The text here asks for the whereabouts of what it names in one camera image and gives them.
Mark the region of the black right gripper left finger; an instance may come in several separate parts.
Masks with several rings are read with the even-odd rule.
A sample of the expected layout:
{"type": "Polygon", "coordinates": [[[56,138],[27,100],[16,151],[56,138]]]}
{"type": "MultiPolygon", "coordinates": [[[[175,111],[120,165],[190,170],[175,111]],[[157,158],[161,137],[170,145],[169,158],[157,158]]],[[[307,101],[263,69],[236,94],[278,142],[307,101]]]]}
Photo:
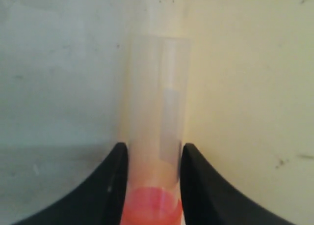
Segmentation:
{"type": "Polygon", "coordinates": [[[118,225],[128,176],[128,149],[117,143],[73,191],[19,225],[118,225]]]}

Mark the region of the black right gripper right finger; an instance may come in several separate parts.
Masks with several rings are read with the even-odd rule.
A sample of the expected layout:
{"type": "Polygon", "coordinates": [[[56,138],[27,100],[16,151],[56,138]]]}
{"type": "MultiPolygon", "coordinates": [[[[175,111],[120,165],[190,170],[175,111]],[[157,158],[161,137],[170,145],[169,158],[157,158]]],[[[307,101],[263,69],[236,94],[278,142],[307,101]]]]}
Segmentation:
{"type": "Polygon", "coordinates": [[[288,225],[224,179],[192,143],[183,147],[180,191],[187,225],[288,225]]]}

